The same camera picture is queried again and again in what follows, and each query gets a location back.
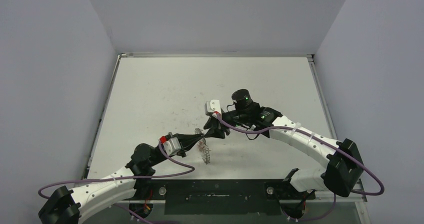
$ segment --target black cylinder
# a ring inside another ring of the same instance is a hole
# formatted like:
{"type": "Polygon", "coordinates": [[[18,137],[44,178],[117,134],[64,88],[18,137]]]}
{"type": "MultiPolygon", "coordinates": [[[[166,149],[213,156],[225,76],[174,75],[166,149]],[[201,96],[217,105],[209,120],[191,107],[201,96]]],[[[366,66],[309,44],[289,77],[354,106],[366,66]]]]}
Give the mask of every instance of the black cylinder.
{"type": "Polygon", "coordinates": [[[249,94],[249,91],[246,89],[235,91],[231,95],[232,101],[234,102],[234,105],[236,107],[235,109],[239,111],[248,109],[253,103],[253,100],[250,96],[251,95],[249,94]]]}

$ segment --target silver connector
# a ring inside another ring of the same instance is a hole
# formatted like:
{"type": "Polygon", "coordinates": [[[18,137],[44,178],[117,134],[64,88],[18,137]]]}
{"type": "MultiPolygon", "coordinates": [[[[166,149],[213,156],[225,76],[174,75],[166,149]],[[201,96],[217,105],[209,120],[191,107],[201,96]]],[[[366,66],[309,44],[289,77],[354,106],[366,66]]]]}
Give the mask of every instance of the silver connector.
{"type": "Polygon", "coordinates": [[[163,146],[169,156],[175,155],[181,150],[181,144],[176,137],[167,140],[163,146]]]}

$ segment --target screw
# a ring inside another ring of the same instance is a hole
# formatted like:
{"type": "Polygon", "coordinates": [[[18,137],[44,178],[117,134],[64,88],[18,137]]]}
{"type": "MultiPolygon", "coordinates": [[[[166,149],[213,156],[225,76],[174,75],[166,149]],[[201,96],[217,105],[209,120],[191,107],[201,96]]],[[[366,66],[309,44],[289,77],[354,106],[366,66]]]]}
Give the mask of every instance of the screw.
{"type": "Polygon", "coordinates": [[[274,188],[270,186],[270,187],[267,188],[267,191],[266,192],[268,194],[272,195],[274,193],[274,188]]]}
{"type": "Polygon", "coordinates": [[[159,188],[159,195],[165,195],[166,192],[167,191],[166,191],[166,188],[165,187],[159,188]]]}

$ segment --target wall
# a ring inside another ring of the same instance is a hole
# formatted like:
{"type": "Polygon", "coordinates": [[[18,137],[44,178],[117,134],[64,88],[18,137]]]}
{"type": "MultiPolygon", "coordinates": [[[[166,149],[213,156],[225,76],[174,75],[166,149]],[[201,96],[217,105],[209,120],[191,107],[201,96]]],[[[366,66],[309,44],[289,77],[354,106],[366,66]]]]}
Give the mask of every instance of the wall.
{"type": "Polygon", "coordinates": [[[315,53],[345,0],[90,0],[119,52],[315,53]]]}
{"type": "Polygon", "coordinates": [[[38,188],[81,177],[115,61],[89,0],[0,0],[1,223],[39,223],[38,188]]]}
{"type": "Polygon", "coordinates": [[[373,223],[423,222],[423,6],[346,0],[315,56],[338,137],[355,140],[386,185],[368,197],[373,223]]]}

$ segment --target purple cable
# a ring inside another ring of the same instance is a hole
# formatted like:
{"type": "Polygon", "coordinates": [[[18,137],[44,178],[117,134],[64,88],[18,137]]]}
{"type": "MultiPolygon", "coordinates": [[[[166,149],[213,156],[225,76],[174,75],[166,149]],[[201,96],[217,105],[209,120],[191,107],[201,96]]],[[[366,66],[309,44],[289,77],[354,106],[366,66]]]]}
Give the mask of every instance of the purple cable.
{"type": "MultiPolygon", "coordinates": [[[[336,194],[334,194],[334,200],[333,200],[333,204],[331,205],[331,208],[328,210],[328,211],[326,211],[324,214],[322,214],[322,215],[320,215],[320,216],[316,216],[316,217],[311,217],[311,218],[302,218],[302,219],[297,219],[297,221],[311,221],[311,220],[319,220],[319,219],[323,219],[324,217],[326,217],[326,216],[328,216],[333,210],[334,210],[334,207],[336,206],[336,204],[335,204],[335,197],[336,196],[336,194]]],[[[296,218],[293,218],[293,217],[291,217],[291,216],[289,216],[289,218],[290,218],[290,220],[294,220],[294,221],[296,221],[296,218]]]]}
{"type": "Polygon", "coordinates": [[[43,190],[52,187],[52,186],[56,186],[56,185],[64,185],[64,184],[71,184],[71,183],[92,183],[92,182],[106,182],[106,181],[115,181],[115,180],[125,180],[125,179],[150,179],[150,178],[167,178],[167,177],[174,177],[174,176],[180,176],[180,175],[185,175],[188,173],[191,173],[195,170],[194,166],[191,165],[187,165],[184,163],[181,163],[179,161],[176,161],[174,159],[172,159],[171,157],[169,157],[163,147],[162,147],[162,143],[159,142],[159,150],[162,152],[162,154],[170,161],[172,161],[173,163],[180,165],[180,166],[184,166],[187,168],[190,168],[191,170],[188,171],[184,171],[184,172],[180,172],[177,174],[170,174],[170,175],[155,175],[155,176],[142,176],[142,175],[135,175],[135,176],[123,176],[123,177],[116,177],[115,179],[113,178],[108,178],[108,179],[83,179],[83,180],[65,180],[65,181],[59,181],[59,182],[55,182],[46,186],[43,186],[42,188],[39,189],[38,191],[38,195],[41,196],[42,198],[48,199],[49,197],[44,195],[42,193],[43,190]]]}
{"type": "MultiPolygon", "coordinates": [[[[241,130],[241,129],[238,129],[238,128],[236,128],[236,127],[234,127],[234,126],[226,123],[225,121],[223,121],[223,119],[221,117],[221,114],[219,112],[215,112],[215,113],[216,113],[216,116],[217,116],[218,120],[221,122],[221,124],[223,124],[224,126],[230,128],[230,129],[233,129],[235,131],[238,131],[238,132],[244,133],[244,134],[261,134],[261,133],[263,133],[265,131],[272,130],[272,129],[284,129],[284,130],[293,130],[294,129],[292,127],[287,127],[287,126],[270,126],[270,127],[264,128],[262,130],[257,130],[257,131],[241,130]]],[[[303,135],[306,135],[307,137],[311,137],[311,135],[309,133],[307,133],[306,131],[297,129],[296,132],[299,132],[299,133],[301,133],[303,135]]],[[[381,195],[381,194],[384,193],[384,189],[385,188],[384,188],[384,185],[383,185],[382,181],[380,179],[378,179],[378,177],[374,173],[372,173],[368,168],[366,168],[362,163],[360,163],[359,161],[357,161],[355,158],[351,157],[346,152],[344,152],[344,151],[342,151],[342,150],[340,150],[340,149],[338,149],[338,148],[330,145],[329,143],[327,143],[327,142],[325,142],[325,141],[323,141],[323,140],[321,140],[321,139],[319,139],[319,138],[317,138],[315,136],[312,136],[312,139],[314,139],[314,140],[318,141],[319,143],[321,143],[321,144],[323,144],[323,145],[325,145],[325,146],[327,146],[327,147],[329,147],[329,148],[337,151],[338,153],[344,155],[349,160],[353,161],[356,165],[358,165],[366,173],[368,173],[379,184],[379,186],[380,186],[380,191],[378,191],[378,192],[365,192],[365,191],[352,190],[351,191],[352,193],[362,194],[362,195],[381,195]]]]}
{"type": "Polygon", "coordinates": [[[156,220],[156,221],[148,221],[146,219],[144,219],[143,217],[141,217],[140,215],[138,215],[137,213],[135,213],[134,211],[130,210],[128,207],[120,205],[120,204],[114,204],[114,206],[119,207],[121,209],[124,209],[126,211],[128,211],[131,215],[137,217],[138,219],[140,219],[141,221],[144,221],[147,224],[178,224],[178,221],[174,221],[174,220],[156,220]]]}

